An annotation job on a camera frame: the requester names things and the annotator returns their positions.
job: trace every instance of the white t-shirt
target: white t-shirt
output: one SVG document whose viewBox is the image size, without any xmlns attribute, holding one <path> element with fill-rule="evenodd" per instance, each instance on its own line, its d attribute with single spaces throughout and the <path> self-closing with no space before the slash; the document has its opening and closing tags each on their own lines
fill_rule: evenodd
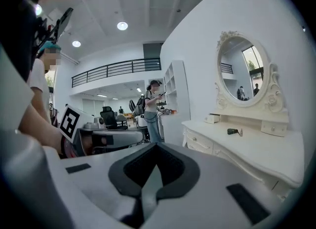
<svg viewBox="0 0 316 229">
<path fill-rule="evenodd" d="M 152 100 L 154 99 L 155 97 L 157 97 L 157 95 L 153 92 L 151 92 L 150 90 L 147 90 L 146 91 L 146 94 L 145 94 L 145 99 L 149 99 L 149 100 Z M 150 105 L 146 105 L 145 107 L 145 111 L 146 112 L 152 112 L 152 113 L 156 113 L 157 112 L 157 105 L 156 105 L 156 102 L 150 104 Z"/>
<path fill-rule="evenodd" d="M 40 59 L 35 59 L 32 72 L 29 77 L 30 88 L 38 88 L 42 91 L 42 100 L 44 109 L 47 112 L 48 119 L 49 116 L 49 89 L 47 81 L 45 78 L 45 67 L 43 61 Z"/>
</svg>

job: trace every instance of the ceiling light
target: ceiling light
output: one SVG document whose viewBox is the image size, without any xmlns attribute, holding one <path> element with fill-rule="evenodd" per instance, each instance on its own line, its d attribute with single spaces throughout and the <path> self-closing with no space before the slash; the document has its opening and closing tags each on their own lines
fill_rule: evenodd
<svg viewBox="0 0 316 229">
<path fill-rule="evenodd" d="M 126 30 L 127 27 L 128 27 L 128 24 L 125 23 L 124 21 L 118 23 L 118 29 L 121 30 L 121 31 Z"/>
<path fill-rule="evenodd" d="M 35 5 L 35 14 L 39 16 L 41 14 L 41 6 L 39 4 Z"/>
<path fill-rule="evenodd" d="M 74 46 L 74 47 L 80 47 L 80 46 L 81 46 L 80 41 L 75 40 L 75 41 L 73 42 L 73 46 Z"/>
</svg>

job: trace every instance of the balcony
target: balcony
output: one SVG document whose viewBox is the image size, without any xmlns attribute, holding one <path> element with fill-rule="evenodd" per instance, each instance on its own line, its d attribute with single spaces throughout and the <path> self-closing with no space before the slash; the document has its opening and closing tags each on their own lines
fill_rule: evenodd
<svg viewBox="0 0 316 229">
<path fill-rule="evenodd" d="M 111 63 L 73 76 L 72 88 L 107 77 L 157 70 L 161 70 L 160 58 L 145 58 Z"/>
</svg>

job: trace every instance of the ornate white mirror frame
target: ornate white mirror frame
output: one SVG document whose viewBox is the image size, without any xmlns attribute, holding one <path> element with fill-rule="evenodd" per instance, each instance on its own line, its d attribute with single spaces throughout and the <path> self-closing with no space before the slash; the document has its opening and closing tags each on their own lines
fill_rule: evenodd
<svg viewBox="0 0 316 229">
<path fill-rule="evenodd" d="M 243 38 L 251 42 L 258 50 L 264 68 L 262 86 L 258 94 L 248 101 L 235 98 L 227 89 L 222 77 L 221 59 L 224 43 L 232 38 Z M 288 112 L 283 104 L 283 95 L 277 82 L 277 66 L 271 63 L 261 44 L 240 33 L 222 32 L 217 43 L 216 56 L 216 82 L 218 90 L 215 114 L 250 118 L 261 121 L 261 131 L 277 136 L 285 136 L 288 120 Z"/>
</svg>

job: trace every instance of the teal cap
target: teal cap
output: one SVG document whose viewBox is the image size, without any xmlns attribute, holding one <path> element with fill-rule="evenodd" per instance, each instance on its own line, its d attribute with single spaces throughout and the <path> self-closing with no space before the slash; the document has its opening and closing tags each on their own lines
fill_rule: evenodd
<svg viewBox="0 0 316 229">
<path fill-rule="evenodd" d="M 54 44 L 51 41 L 46 41 L 44 45 L 39 49 L 39 52 L 43 51 L 44 49 L 53 49 L 53 48 L 61 51 L 61 47 L 59 45 Z"/>
</svg>

